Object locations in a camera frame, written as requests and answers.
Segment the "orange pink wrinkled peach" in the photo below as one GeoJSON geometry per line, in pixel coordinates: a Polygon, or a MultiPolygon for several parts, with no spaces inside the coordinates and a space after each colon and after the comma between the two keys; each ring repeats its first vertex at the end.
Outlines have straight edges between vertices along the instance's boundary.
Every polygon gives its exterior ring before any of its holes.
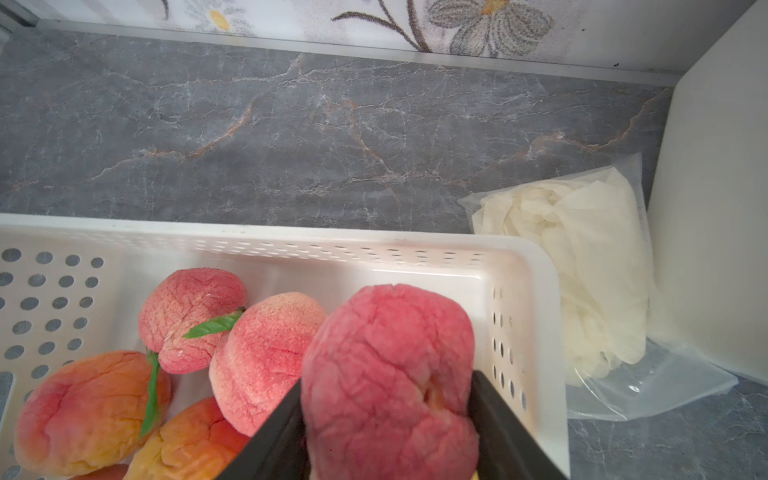
{"type": "Polygon", "coordinates": [[[118,464],[162,424],[170,376],[157,372],[155,423],[142,431],[153,372],[144,353],[118,350],[63,366],[22,407],[14,433],[17,463],[44,476],[77,476],[118,464]]]}

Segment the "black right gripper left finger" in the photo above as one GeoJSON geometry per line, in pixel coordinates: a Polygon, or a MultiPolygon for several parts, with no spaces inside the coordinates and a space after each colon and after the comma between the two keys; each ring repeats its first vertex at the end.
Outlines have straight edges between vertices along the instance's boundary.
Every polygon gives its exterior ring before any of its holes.
{"type": "Polygon", "coordinates": [[[297,381],[217,480],[306,480],[309,454],[297,381]]]}

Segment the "white perforated plastic basket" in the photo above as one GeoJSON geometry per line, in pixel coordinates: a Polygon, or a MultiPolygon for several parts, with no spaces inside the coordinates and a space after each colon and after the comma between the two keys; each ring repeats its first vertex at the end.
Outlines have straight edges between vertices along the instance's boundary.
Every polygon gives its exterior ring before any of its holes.
{"type": "Polygon", "coordinates": [[[250,303],[298,291],[333,311],[367,285],[410,284],[469,315],[475,368],[551,461],[571,471],[555,268],[517,237],[5,214],[1,218],[1,475],[31,392],[65,364],[142,350],[137,317],[171,273],[236,274],[250,303]]]}

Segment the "blue lidded storage box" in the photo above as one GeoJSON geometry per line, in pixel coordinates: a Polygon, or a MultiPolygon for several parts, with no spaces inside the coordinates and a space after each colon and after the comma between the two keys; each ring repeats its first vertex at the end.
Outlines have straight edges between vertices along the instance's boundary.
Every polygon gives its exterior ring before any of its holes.
{"type": "Polygon", "coordinates": [[[653,338],[767,379],[767,5],[754,3],[672,97],[649,201],[653,338]]]}

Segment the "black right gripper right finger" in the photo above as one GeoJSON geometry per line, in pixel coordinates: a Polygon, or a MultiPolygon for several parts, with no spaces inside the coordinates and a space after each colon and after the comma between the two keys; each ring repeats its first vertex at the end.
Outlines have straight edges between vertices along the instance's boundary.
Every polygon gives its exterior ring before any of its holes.
{"type": "Polygon", "coordinates": [[[479,434],[480,480],[566,480],[481,372],[472,374],[468,414],[479,434]]]}

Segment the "clear bag of white material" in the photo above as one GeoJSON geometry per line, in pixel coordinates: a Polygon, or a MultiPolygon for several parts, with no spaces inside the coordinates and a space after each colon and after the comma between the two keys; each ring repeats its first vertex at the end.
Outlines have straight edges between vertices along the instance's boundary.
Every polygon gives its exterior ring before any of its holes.
{"type": "Polygon", "coordinates": [[[552,260],[570,418],[651,417],[736,386],[735,375],[686,343],[650,330],[669,312],[654,282],[640,154],[473,193],[461,205],[475,234],[526,239],[552,260]]]}

